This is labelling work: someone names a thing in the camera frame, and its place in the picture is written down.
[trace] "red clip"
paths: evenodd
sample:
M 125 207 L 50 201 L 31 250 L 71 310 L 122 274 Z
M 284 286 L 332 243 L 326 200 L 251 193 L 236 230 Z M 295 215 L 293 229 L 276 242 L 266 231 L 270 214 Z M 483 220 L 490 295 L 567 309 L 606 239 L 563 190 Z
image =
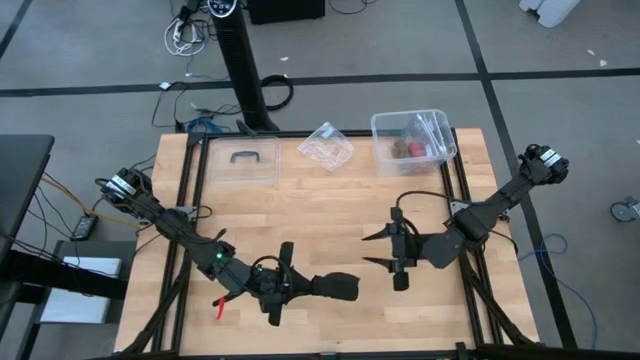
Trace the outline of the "red clip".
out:
M 216 320 L 220 320 L 222 317 L 222 312 L 224 311 L 224 296 L 220 298 L 220 302 L 218 303 L 218 317 Z

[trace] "wooden tabletop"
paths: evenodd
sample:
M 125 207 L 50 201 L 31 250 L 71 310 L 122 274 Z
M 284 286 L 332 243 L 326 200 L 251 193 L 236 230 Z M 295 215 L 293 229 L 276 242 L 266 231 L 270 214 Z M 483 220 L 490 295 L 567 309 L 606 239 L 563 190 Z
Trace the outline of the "wooden tabletop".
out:
M 474 199 L 484 199 L 496 190 L 484 137 L 479 129 L 457 131 L 471 194 Z M 389 257 L 389 240 L 360 239 L 381 230 L 389 221 L 389 208 L 400 193 L 444 193 L 440 172 L 380 178 L 371 139 L 351 138 L 353 157 L 335 173 L 329 173 L 296 149 L 301 141 L 281 139 L 281 177 L 274 188 L 220 189 L 205 182 L 202 205 L 213 208 L 214 216 L 201 219 L 197 231 L 212 237 L 227 228 L 224 240 L 233 244 L 237 257 L 249 264 L 262 255 L 277 255 L 283 241 L 292 241 L 293 265 L 301 274 L 309 278 L 338 271 L 354 274 L 361 278 L 358 300 L 298 298 L 285 306 L 280 327 L 272 327 L 266 315 L 260 313 L 257 300 L 245 294 L 227 303 L 222 319 L 216 320 L 217 308 L 211 302 L 226 291 L 194 266 L 180 354 L 446 350 L 453 349 L 459 341 L 473 348 L 457 264 L 438 270 L 421 262 L 408 270 L 409 290 L 394 292 L 390 274 L 383 267 L 362 260 L 362 256 Z M 186 135 L 164 135 L 160 140 L 153 190 L 166 207 L 175 205 L 185 146 Z M 198 157 L 196 149 L 188 201 L 193 197 Z M 452 166 L 451 174 L 459 194 Z M 402 200 L 402 208 L 422 233 L 444 230 L 442 223 L 448 210 L 442 199 L 409 196 Z M 504 223 L 498 224 L 496 230 L 509 234 Z M 155 234 L 152 229 L 143 232 L 138 246 Z M 135 338 L 155 310 L 167 246 L 168 241 L 159 238 L 136 256 L 116 350 Z M 496 300 L 522 332 L 536 340 L 513 246 L 494 235 L 486 244 L 485 257 Z M 478 302 L 485 338 L 490 339 L 486 312 L 479 298 Z M 170 343 L 173 318 L 172 308 L 167 317 L 165 348 Z

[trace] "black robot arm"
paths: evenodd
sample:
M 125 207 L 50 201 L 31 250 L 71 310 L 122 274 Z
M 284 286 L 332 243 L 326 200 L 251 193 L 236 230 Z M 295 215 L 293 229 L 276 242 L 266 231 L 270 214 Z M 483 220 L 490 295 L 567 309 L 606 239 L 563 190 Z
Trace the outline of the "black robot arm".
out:
M 377 234 L 363 240 L 378 240 L 391 237 L 392 260 L 365 258 L 385 266 L 394 274 L 396 291 L 409 287 L 407 267 L 417 266 L 417 261 L 426 259 L 436 268 L 444 268 L 467 249 L 480 247 L 489 238 L 498 217 L 522 201 L 535 186 L 559 184 L 569 172 L 569 161 L 548 146 L 529 145 L 521 160 L 518 176 L 483 202 L 470 203 L 455 213 L 444 225 L 447 230 L 440 234 L 420 234 L 406 218 L 398 204 L 391 208 L 391 220 Z
M 444 233 L 429 235 L 422 247 L 423 258 L 439 269 L 446 267 L 463 249 L 477 248 L 487 241 L 498 216 L 520 204 L 531 189 L 559 184 L 569 173 L 569 161 L 548 146 L 529 145 L 518 158 L 522 161 L 518 176 L 484 202 L 454 214 L 445 223 Z
M 213 239 L 198 235 L 189 222 L 189 214 L 160 205 L 153 196 L 150 179 L 138 170 L 123 168 L 111 179 L 96 182 L 116 209 L 150 221 L 165 238 L 182 245 L 200 272 L 212 281 L 217 279 L 229 291 L 224 300 L 248 292 L 258 299 L 262 312 L 269 314 L 269 323 L 274 326 L 280 324 L 282 305 L 296 297 L 314 295 L 347 301 L 358 297 L 359 279 L 355 276 L 331 273 L 308 280 L 297 272 L 291 265 L 290 242 L 282 244 L 279 257 L 263 256 L 251 266 L 236 259 L 235 248 L 221 239 L 225 230 Z M 260 265 L 268 259 L 278 262 L 275 270 Z

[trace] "plastic container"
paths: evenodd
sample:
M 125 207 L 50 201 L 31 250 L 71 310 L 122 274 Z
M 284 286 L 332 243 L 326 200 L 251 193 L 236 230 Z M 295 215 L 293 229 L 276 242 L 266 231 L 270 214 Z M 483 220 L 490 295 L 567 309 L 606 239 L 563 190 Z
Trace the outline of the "plastic container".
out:
M 354 148 L 344 134 L 326 122 L 300 144 L 298 150 L 334 172 L 351 159 Z
M 440 110 L 376 114 L 371 130 L 379 176 L 426 174 L 458 151 Z

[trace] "wheel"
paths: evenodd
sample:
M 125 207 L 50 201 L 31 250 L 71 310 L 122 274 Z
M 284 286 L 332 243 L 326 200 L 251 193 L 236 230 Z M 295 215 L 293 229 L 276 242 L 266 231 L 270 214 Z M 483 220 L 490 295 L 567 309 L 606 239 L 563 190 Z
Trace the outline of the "wheel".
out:
M 611 215 L 619 222 L 632 222 L 636 220 L 634 211 L 626 202 L 616 202 L 611 205 Z

